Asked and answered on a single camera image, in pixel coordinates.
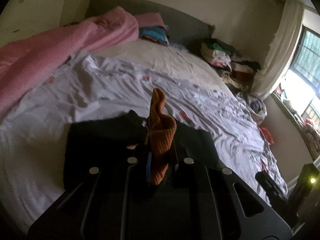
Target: pink towel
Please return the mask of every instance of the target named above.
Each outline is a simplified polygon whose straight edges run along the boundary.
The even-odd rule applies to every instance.
[[[167,25],[164,24],[160,12],[138,14],[134,17],[137,19],[139,27],[161,26],[165,30],[167,29]]]
[[[95,52],[138,38],[134,16],[116,7],[78,25],[50,30],[0,48],[0,118],[70,55]]]

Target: beige wall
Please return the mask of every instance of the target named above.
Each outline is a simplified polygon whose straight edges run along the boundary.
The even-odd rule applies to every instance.
[[[281,176],[288,183],[300,174],[304,164],[313,160],[300,133],[273,98],[267,97],[264,103],[268,116],[261,126],[267,127],[273,136],[274,145],[270,146],[270,150],[277,160]]]
[[[262,61],[276,32],[283,5],[272,0],[150,0],[216,26],[215,36]],[[65,0],[61,25],[84,18],[89,0]]]
[[[318,14],[305,9],[302,24],[316,33],[320,33],[320,16]]]
[[[64,0],[10,0],[0,15],[0,46],[59,27],[63,3]]]

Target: orange sock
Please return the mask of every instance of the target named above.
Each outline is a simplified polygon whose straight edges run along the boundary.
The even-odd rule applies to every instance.
[[[168,168],[166,153],[171,147],[177,124],[171,115],[163,114],[166,96],[160,88],[152,93],[149,120],[149,136],[152,151],[151,183],[159,185]]]

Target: black cloth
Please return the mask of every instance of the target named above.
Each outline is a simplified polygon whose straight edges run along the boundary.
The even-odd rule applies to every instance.
[[[261,104],[261,101],[252,101],[250,104],[251,109],[256,113],[260,113],[261,110],[263,110],[263,106]]]
[[[134,111],[120,117],[74,123],[68,133],[63,170],[66,190],[73,190],[91,167],[112,165],[114,158],[128,155],[128,145],[144,143],[147,128],[144,118]],[[188,155],[206,165],[216,168],[218,154],[211,134],[196,130],[176,120],[175,144],[187,149]]]

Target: bed headboard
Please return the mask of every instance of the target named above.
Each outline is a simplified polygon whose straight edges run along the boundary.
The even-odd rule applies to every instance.
[[[197,18],[147,0],[90,0],[85,17],[104,14],[116,6],[121,6],[132,15],[160,12],[164,23],[169,26],[169,41],[184,45],[196,55],[200,54],[203,39],[209,38],[213,31],[212,26]]]

